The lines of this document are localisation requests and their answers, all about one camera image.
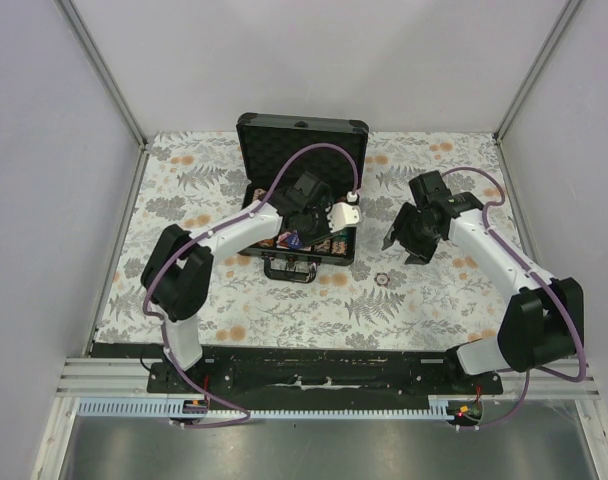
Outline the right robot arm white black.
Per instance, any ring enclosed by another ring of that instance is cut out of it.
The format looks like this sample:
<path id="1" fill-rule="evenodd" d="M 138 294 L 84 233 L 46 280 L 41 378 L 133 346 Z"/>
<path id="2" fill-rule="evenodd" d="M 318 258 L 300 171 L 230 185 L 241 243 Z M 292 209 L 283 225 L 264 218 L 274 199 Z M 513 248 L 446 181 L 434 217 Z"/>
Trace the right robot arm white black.
<path id="1" fill-rule="evenodd" d="M 385 248 L 399 243 L 410 265 L 428 264 L 439 242 L 449 241 L 470 256 L 506 300 L 497 334 L 469 341 L 446 352 L 442 381 L 451 392 L 467 392 L 478 375 L 533 369 L 562 377 L 550 363 L 578 359 L 576 375 L 586 376 L 584 294 L 579 283 L 558 279 L 539 266 L 491 224 L 490 203 L 470 192 L 453 193 L 442 173 L 430 171 L 409 182 L 413 202 L 404 203 L 383 240 Z"/>

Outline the blue round blind button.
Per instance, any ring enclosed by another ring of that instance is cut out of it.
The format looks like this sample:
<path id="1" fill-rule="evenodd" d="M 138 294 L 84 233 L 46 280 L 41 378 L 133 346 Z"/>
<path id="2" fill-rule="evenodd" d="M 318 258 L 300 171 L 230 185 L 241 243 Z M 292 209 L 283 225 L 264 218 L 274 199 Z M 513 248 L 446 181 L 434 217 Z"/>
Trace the blue round blind button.
<path id="1" fill-rule="evenodd" d="M 280 242 L 290 249 L 301 249 L 303 247 L 303 242 L 296 230 L 285 232 Z"/>

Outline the black poker set case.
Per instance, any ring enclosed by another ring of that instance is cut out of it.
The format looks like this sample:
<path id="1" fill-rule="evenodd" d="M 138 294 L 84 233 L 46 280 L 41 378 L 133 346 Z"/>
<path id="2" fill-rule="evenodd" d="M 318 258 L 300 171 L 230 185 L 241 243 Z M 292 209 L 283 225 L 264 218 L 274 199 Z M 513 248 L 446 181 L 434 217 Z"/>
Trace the black poker set case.
<path id="1" fill-rule="evenodd" d="M 369 127 L 361 120 L 297 117 L 247 112 L 236 123 L 248 185 L 242 206 L 252 202 L 255 189 L 269 190 L 279 173 L 278 190 L 296 183 L 309 173 L 330 186 L 335 203 L 346 200 L 354 186 L 362 184 Z M 356 228 L 349 232 L 345 255 L 315 252 L 317 245 L 290 249 L 275 236 L 274 248 L 257 243 L 241 251 L 263 260 L 264 274 L 276 281 L 310 283 L 321 264 L 348 267 L 355 257 Z"/>

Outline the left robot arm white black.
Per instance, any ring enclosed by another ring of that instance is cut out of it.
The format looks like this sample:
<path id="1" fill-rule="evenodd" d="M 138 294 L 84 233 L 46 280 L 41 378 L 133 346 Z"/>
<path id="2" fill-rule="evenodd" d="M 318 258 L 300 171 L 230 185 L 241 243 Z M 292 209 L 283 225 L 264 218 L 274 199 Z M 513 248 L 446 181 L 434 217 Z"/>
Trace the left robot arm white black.
<path id="1" fill-rule="evenodd" d="M 165 355 L 173 362 L 169 379 L 182 392 L 203 384 L 203 356 L 197 312 L 208 297 L 213 267 L 258 242 L 285 236 L 286 245 L 306 249 L 331 237 L 328 214 L 331 187 L 310 173 L 294 184 L 272 189 L 231 217 L 191 234 L 176 224 L 160 235 L 141 275 L 146 288 L 143 310 L 163 312 Z"/>

